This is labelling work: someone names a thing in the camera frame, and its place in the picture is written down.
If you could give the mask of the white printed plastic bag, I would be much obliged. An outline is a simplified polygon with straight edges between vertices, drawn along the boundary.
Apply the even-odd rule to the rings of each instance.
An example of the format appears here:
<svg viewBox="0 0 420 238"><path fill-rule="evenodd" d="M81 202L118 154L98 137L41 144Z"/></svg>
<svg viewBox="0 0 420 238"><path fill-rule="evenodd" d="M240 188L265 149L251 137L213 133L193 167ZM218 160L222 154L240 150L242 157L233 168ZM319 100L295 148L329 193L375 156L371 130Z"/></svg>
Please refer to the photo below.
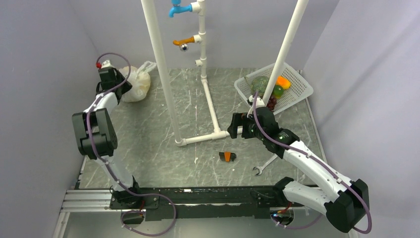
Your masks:
<svg viewBox="0 0 420 238"><path fill-rule="evenodd" d="M131 73L128 82L132 88L122 95L121 100L126 103L138 102L145 99L150 86L150 72L157 67L156 62L146 61L140 67L131 66Z"/></svg>

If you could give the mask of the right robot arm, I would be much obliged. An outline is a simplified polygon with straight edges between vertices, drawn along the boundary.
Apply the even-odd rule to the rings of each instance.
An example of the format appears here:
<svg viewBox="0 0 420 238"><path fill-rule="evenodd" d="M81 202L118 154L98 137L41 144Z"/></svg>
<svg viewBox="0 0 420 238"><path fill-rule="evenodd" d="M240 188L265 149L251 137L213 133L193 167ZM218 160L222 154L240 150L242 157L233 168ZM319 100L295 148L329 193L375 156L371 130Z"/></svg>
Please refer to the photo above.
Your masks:
<svg viewBox="0 0 420 238"><path fill-rule="evenodd" d="M273 200L279 206L299 203L324 215L337 230L355 230L368 234L372 230L368 185L339 173L316 154L292 131L280 128L267 107L254 108L253 113L234 113L228 127L232 139L257 138L265 148L308 176L315 189L285 177L273 186Z"/></svg>

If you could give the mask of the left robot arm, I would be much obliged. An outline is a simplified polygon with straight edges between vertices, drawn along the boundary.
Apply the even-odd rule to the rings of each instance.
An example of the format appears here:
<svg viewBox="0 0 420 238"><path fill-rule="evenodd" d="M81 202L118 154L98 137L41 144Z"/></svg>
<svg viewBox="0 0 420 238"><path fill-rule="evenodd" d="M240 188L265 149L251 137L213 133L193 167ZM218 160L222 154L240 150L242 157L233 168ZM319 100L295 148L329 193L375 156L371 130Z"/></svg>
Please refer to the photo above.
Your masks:
<svg viewBox="0 0 420 238"><path fill-rule="evenodd" d="M113 66L101 66L98 72L100 81L94 102L83 112L72 115L77 147L81 155L94 160L108 175L115 201L136 208L142 202L142 194L134 177L115 154L118 139L110 118L122 95L132 86Z"/></svg>

